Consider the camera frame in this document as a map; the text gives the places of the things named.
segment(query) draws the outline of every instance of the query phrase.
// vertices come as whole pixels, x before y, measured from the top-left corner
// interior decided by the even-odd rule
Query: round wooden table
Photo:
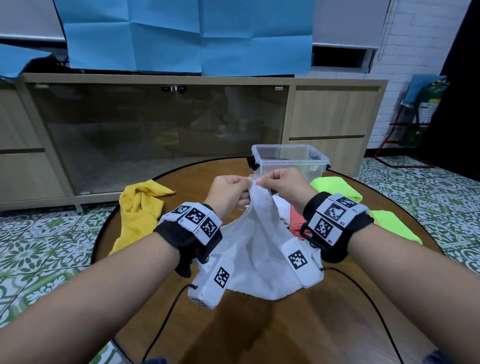
[[[184,201],[202,202],[217,175],[251,173],[245,158],[232,158],[199,163],[163,175],[156,181],[176,191],[161,198],[165,201],[163,212]],[[334,175],[339,174],[331,171],[324,174]],[[363,195],[362,203],[372,210],[394,212],[425,246],[440,252],[426,230],[401,207],[364,184],[342,177]],[[241,214],[236,209],[225,223]],[[93,261],[108,255],[120,236],[120,226],[120,212],[116,209],[97,239]],[[371,296],[405,363],[421,363],[435,349],[350,257],[331,266],[352,276]],[[194,277],[197,270],[192,267]],[[116,335],[117,344],[134,363],[141,361],[175,296],[192,279],[172,273]],[[326,271],[324,280],[317,285],[278,301],[227,291],[220,304],[208,310],[183,294],[149,358],[155,356],[164,356],[169,363],[185,364],[398,363],[368,300],[348,279],[334,271]]]

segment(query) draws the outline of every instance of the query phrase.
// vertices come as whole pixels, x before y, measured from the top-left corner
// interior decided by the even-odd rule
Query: white brick wall
[[[415,73],[440,74],[470,0],[395,0],[388,34],[370,73],[310,72],[297,77],[386,79],[368,148],[378,148]]]

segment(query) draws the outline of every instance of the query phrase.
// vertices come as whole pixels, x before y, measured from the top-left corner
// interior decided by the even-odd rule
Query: forearm
[[[478,275],[376,225],[356,232],[350,239],[348,253],[454,363],[478,362]]]
[[[87,363],[152,296],[179,257],[152,233],[95,263],[0,331],[2,362]]]

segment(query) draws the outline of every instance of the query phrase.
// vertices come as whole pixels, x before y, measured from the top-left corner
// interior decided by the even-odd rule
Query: cabinet drawer
[[[0,154],[0,202],[65,197],[46,153]]]
[[[17,91],[0,88],[0,150],[41,148]]]
[[[296,91],[289,137],[364,136],[377,97],[373,88]]]
[[[363,138],[296,140],[289,144],[309,144],[330,159],[331,170],[357,174]]]

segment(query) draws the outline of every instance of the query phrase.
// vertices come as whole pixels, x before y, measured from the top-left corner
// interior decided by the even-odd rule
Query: orange cloth
[[[305,238],[302,238],[300,236],[300,229],[302,224],[306,220],[301,216],[293,206],[290,207],[290,226],[288,227],[288,230],[294,235],[298,236],[300,239],[305,240]]]

